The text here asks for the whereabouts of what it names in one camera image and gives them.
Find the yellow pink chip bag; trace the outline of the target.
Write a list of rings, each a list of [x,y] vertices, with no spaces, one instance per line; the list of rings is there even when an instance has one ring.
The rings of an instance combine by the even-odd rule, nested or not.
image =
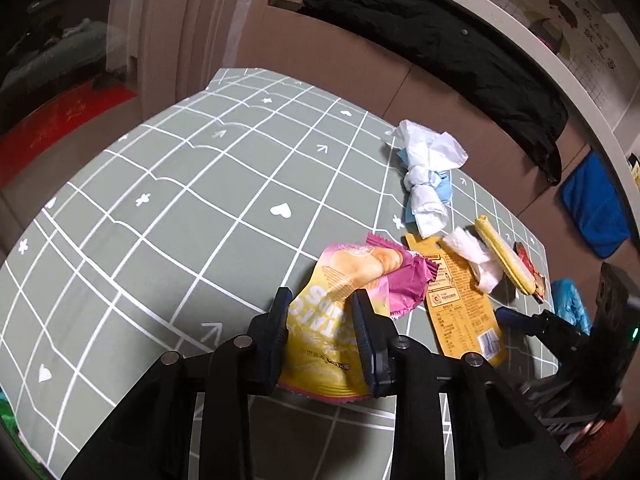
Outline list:
[[[279,386],[326,402],[367,399],[347,298],[364,289],[375,313],[400,318],[425,299],[437,270],[433,260],[373,233],[362,244],[327,247],[288,306]]]

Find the orange snack package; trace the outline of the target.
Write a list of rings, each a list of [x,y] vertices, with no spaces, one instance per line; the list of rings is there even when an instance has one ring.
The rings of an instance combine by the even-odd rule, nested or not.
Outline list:
[[[425,304],[440,352],[460,359],[479,353],[491,365],[508,356],[504,337],[488,296],[477,289],[470,264],[440,242],[440,237],[420,238],[407,233],[405,242],[438,266],[436,278],[425,296]]]

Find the blue trash bag bin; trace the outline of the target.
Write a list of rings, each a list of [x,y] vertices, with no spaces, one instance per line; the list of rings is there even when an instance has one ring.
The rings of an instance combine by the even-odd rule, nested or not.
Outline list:
[[[589,335],[592,323],[575,283],[569,278],[561,278],[551,284],[551,292],[555,314]]]

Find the yellow rimmed white lid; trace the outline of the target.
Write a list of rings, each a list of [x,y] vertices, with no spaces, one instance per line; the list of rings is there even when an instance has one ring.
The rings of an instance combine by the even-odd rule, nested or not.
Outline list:
[[[536,282],[511,246],[498,234],[486,216],[479,216],[474,222],[475,231],[494,254],[498,265],[512,284],[524,295],[533,296]]]

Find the small red snack wrapper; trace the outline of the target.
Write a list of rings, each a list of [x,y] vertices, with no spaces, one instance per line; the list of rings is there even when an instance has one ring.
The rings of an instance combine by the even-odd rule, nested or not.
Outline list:
[[[518,255],[518,258],[520,258],[522,260],[522,263],[524,263],[524,266],[526,266],[526,269],[529,270],[530,274],[532,274],[536,286],[533,297],[538,302],[538,304],[542,304],[546,299],[546,280],[544,279],[544,276],[536,269],[533,261],[530,260],[529,254],[523,243],[515,242],[514,250]]]

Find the white crumpled tissue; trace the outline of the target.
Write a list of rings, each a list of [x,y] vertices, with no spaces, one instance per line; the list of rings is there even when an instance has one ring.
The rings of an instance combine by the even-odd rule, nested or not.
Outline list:
[[[469,263],[480,292],[490,294],[502,280],[503,270],[494,253],[469,231],[455,228],[442,238],[442,244]]]

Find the blue hanging towel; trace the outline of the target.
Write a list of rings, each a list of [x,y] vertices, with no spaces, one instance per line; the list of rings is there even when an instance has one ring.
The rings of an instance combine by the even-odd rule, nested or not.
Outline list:
[[[631,237],[623,203],[596,152],[591,151],[564,181],[560,199],[598,258],[611,257]]]

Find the white blue crumpled plastic bag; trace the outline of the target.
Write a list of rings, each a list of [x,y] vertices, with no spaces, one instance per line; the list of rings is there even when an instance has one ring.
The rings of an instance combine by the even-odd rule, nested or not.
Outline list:
[[[446,203],[452,196],[449,173],[461,168],[469,155],[450,133],[408,119],[399,123],[393,137],[401,140],[397,155],[406,170],[402,181],[409,193],[405,222],[414,223],[420,237],[430,237],[446,228]]]

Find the black hanging garment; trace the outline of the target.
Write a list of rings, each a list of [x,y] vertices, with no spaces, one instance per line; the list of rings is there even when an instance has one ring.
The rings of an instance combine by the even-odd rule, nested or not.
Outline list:
[[[447,0],[303,0],[303,14],[366,38],[448,84],[507,133],[551,185],[568,111],[552,81],[498,30]]]

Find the red floor mat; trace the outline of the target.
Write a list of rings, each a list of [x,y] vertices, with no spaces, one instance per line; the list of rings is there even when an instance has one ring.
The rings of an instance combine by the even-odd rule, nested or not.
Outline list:
[[[11,182],[64,136],[136,96],[122,82],[112,79],[99,84],[96,78],[43,104],[1,137],[1,185]]]

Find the boy cartoon wall sticker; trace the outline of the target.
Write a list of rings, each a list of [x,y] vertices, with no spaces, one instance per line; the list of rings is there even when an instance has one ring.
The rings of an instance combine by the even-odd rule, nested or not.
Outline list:
[[[562,0],[548,0],[548,9],[544,13],[526,11],[529,21],[528,30],[534,34],[553,54],[570,60],[570,43],[565,31],[576,29],[576,14]]]

